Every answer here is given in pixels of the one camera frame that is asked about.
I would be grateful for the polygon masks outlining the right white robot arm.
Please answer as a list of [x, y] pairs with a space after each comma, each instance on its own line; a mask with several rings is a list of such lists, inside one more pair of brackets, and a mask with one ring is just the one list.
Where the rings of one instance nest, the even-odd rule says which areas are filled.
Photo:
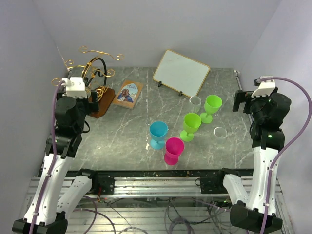
[[282, 228], [283, 221], [276, 216], [275, 186], [279, 160], [285, 143], [280, 129], [290, 110], [291, 100], [279, 94], [255, 97], [251, 91], [238, 90], [234, 96], [233, 111], [244, 103], [243, 112], [253, 117], [249, 133], [253, 149], [253, 176], [250, 192], [246, 192], [237, 171], [224, 168], [223, 176], [215, 180], [216, 189], [228, 192], [232, 207], [230, 223], [258, 234], [270, 234]]

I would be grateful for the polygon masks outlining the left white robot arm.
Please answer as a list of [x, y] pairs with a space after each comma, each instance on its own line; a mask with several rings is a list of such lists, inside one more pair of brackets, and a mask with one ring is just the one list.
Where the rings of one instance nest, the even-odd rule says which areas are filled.
[[23, 218], [14, 221], [17, 234], [64, 234], [68, 216], [86, 193], [98, 192], [96, 171], [81, 169], [70, 188], [60, 193], [69, 166], [82, 141], [86, 115], [99, 111], [96, 91], [90, 98], [70, 97], [64, 91], [53, 99], [53, 129], [46, 141], [44, 166], [33, 201]]

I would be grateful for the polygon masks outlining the gold wine glass rack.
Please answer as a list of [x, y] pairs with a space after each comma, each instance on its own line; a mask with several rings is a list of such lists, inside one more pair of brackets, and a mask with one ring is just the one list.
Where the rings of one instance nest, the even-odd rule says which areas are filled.
[[[102, 56], [107, 55], [116, 61], [121, 61], [124, 59], [124, 55], [119, 53], [114, 56], [101, 50], [89, 50], [85, 45], [82, 45], [79, 48], [79, 51], [84, 54], [96, 53], [97, 55], [89, 60], [85, 65], [74, 66], [73, 60], [67, 60], [65, 62], [65, 66], [69, 72], [67, 78], [82, 77], [85, 83], [85, 89], [97, 91], [99, 112], [90, 113], [89, 115], [99, 118], [107, 112], [116, 96], [115, 91], [107, 85], [107, 79], [115, 75], [115, 70], [107, 68]], [[54, 78], [51, 80], [51, 84], [53, 86], [57, 86], [58, 84], [62, 85], [61, 79], [62, 78]], [[65, 96], [64, 94], [65, 87], [63, 88], [63, 94], [61, 94], [61, 96]]]

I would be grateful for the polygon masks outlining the green wine glass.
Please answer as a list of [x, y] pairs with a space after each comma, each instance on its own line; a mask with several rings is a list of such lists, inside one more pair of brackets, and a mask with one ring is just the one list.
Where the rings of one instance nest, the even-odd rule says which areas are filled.
[[180, 138], [185, 142], [190, 142], [194, 139], [194, 133], [201, 126], [202, 120], [196, 113], [188, 113], [183, 120], [183, 130], [180, 133]]
[[212, 114], [215, 114], [222, 106], [223, 101], [218, 95], [208, 95], [204, 103], [204, 113], [200, 114], [202, 123], [208, 124], [213, 120]]

